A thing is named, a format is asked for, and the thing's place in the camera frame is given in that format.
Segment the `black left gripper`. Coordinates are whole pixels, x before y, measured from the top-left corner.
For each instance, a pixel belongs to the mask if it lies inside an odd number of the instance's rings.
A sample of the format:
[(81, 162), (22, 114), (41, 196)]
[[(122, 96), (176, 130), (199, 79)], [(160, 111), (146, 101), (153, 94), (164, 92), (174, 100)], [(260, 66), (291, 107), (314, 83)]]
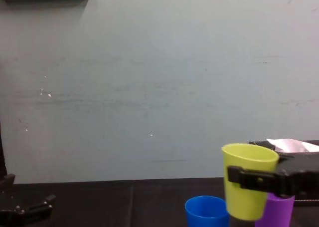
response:
[[(0, 178), (0, 194), (4, 195), (14, 185), (15, 174)], [(49, 195), (43, 201), (29, 205), (4, 208), (0, 211), (1, 227), (24, 227), (26, 223), (40, 222), (49, 219), (53, 210), (56, 195)]]

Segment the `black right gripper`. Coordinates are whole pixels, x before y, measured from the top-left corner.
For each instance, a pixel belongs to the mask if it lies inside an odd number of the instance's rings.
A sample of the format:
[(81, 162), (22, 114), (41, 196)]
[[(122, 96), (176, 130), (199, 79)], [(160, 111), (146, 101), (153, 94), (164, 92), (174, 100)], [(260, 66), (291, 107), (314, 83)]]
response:
[(272, 173), (244, 169), (238, 166), (227, 167), (228, 181), (239, 184), (240, 188), (272, 193), (286, 198), (297, 195), (305, 199), (319, 198), (319, 172), (302, 171), (293, 177), (286, 173)]

